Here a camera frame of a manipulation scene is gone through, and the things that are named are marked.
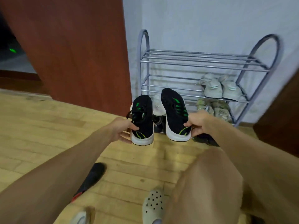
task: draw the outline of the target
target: light wood flooring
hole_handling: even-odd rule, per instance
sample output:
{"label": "light wood flooring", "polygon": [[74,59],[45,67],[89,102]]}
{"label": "light wood flooring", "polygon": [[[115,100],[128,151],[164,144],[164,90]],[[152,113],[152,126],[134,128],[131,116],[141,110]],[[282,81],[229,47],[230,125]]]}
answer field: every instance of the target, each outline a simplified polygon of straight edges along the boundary
{"label": "light wood flooring", "polygon": [[[8,91],[0,91],[0,107],[0,191],[116,117],[46,96]],[[255,135],[251,128],[242,130]],[[68,223],[88,205],[96,208],[96,224],[142,223],[141,207],[148,192],[160,186],[170,196],[180,172],[208,148],[192,140],[173,142],[162,134],[155,134],[149,146],[114,142],[97,160],[108,166],[103,178],[69,204],[55,223]],[[239,223],[245,223],[245,216]]]}

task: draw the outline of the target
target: dark brown door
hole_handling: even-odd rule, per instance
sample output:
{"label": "dark brown door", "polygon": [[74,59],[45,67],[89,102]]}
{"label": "dark brown door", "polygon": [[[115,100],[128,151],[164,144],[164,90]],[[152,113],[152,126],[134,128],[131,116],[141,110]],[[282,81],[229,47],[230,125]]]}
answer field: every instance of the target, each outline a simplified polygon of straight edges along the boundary
{"label": "dark brown door", "polygon": [[0,0],[0,8],[53,99],[125,116],[122,0]]}
{"label": "dark brown door", "polygon": [[299,157],[299,70],[254,125],[260,140]]}

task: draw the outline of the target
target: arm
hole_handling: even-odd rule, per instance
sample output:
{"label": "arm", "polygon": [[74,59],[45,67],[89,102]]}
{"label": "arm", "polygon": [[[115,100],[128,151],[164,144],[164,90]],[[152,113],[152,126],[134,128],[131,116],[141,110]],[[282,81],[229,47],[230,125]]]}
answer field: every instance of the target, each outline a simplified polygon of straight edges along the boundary
{"label": "arm", "polygon": [[138,130],[118,117],[7,187],[0,193],[1,223],[53,223],[103,150],[113,141],[131,143],[127,128]]}
{"label": "arm", "polygon": [[299,159],[248,136],[205,111],[192,113],[185,126],[192,135],[210,134],[256,194],[269,215],[280,223],[299,221]]}

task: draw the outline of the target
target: person's left hand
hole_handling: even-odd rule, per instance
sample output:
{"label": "person's left hand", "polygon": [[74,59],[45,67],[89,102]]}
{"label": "person's left hand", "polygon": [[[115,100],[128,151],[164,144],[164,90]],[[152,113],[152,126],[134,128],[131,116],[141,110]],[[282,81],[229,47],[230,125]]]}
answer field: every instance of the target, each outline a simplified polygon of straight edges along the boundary
{"label": "person's left hand", "polygon": [[132,143],[131,140],[128,139],[130,138],[130,133],[129,133],[130,129],[134,131],[139,130],[139,127],[131,123],[130,120],[123,119],[121,117],[117,117],[106,127],[112,130],[111,142],[120,140],[122,142],[129,143],[129,144]]}

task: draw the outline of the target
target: shoe rack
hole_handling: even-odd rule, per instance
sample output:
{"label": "shoe rack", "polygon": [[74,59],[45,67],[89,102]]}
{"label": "shoe rack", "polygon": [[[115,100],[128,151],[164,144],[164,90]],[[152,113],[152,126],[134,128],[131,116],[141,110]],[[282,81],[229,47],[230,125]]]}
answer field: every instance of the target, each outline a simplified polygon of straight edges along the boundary
{"label": "shoe rack", "polygon": [[[141,53],[141,45],[143,37],[145,37],[146,51]],[[276,44],[276,54],[272,64],[267,66],[261,60],[255,57],[258,48],[267,40],[273,39]],[[186,105],[196,106],[195,102],[198,98],[208,98],[211,100],[222,100],[227,103],[229,102],[239,102],[244,103],[244,108],[238,116],[233,116],[231,110],[229,110],[232,124],[238,126],[245,114],[248,112],[253,102],[256,100],[257,96],[260,94],[261,90],[264,88],[266,83],[269,81],[271,75],[280,63],[282,56],[282,42],[278,35],[269,34],[260,39],[257,44],[253,47],[249,55],[238,55],[238,54],[221,54],[221,53],[206,53],[206,52],[188,52],[188,51],[173,51],[173,50],[160,50],[150,48],[150,39],[147,30],[141,30],[138,37],[137,45],[137,60],[138,60],[138,88],[140,89],[139,94],[154,95],[160,93],[161,91],[154,91],[152,88],[160,88],[161,90],[165,88],[164,86],[154,85],[150,83],[150,79],[157,77],[171,78],[171,79],[182,79],[182,80],[192,80],[199,81],[200,78],[188,78],[177,77],[177,76],[165,76],[151,74],[150,64],[165,64],[165,65],[175,65],[175,66],[189,66],[189,67],[201,67],[208,69],[225,69],[225,70],[238,70],[240,71],[236,84],[241,88],[242,95],[245,98],[242,101],[233,101],[225,98],[208,98],[204,96],[204,90],[192,90],[183,87],[169,87],[176,90],[186,101]],[[146,64],[146,76],[142,77],[141,64]],[[250,73],[264,72],[265,75],[257,86],[256,90],[253,92],[252,96],[249,97],[246,91],[240,85],[246,71]],[[184,94],[184,91],[198,92],[198,95],[188,95]]]}

